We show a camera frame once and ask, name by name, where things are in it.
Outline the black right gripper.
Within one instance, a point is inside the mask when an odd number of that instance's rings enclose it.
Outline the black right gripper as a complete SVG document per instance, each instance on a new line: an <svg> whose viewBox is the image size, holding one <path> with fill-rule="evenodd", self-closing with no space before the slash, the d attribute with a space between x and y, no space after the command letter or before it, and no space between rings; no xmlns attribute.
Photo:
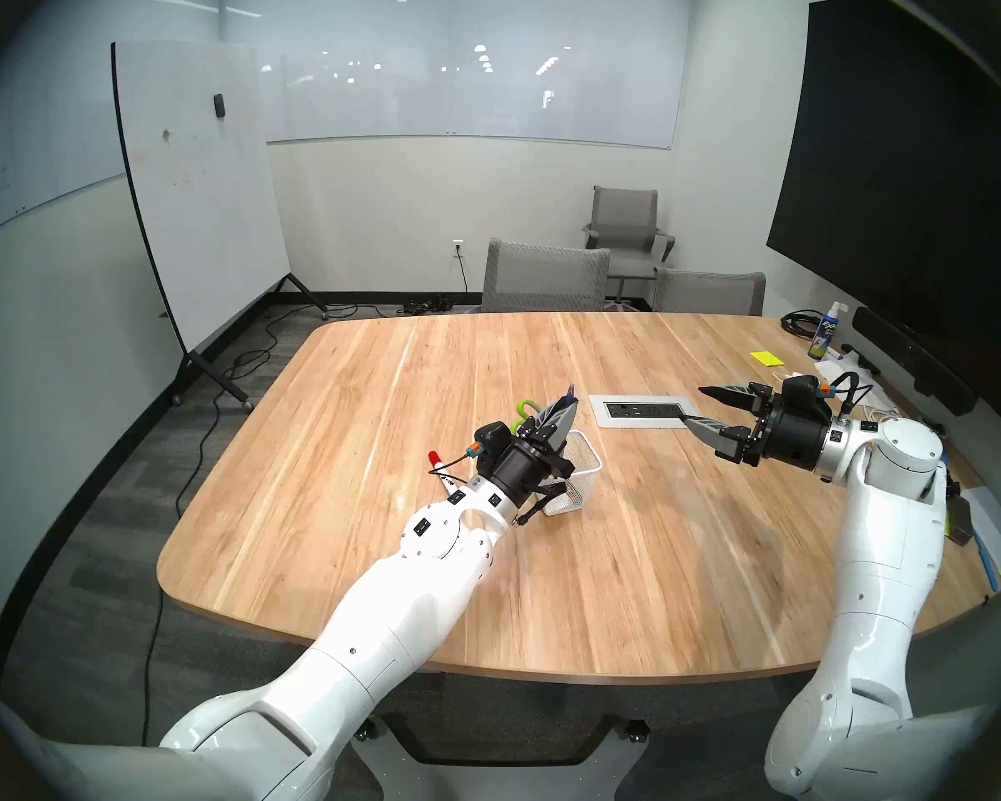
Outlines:
<svg viewBox="0 0 1001 801"><path fill-rule="evenodd" d="M772 399L772 388L762 383L709 385L699 392L728 407L763 412L755 430L702 416L682 416L686 429L710 446L716 457L750 467L773 459L815 471L832 425L832 409L826 399Z"/></svg>

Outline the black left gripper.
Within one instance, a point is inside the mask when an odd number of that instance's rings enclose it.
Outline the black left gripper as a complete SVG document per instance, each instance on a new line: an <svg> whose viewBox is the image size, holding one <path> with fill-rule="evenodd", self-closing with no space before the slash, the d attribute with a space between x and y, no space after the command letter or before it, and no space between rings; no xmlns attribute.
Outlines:
<svg viewBox="0 0 1001 801"><path fill-rule="evenodd" d="M508 435L497 446L491 467L491 483L521 509L532 495L538 501L521 517L533 517L548 502L566 491L567 480L575 471L565 458L568 435L575 422L578 399L562 396L536 413L536 435L540 438ZM548 444L554 442L554 448Z"/></svg>

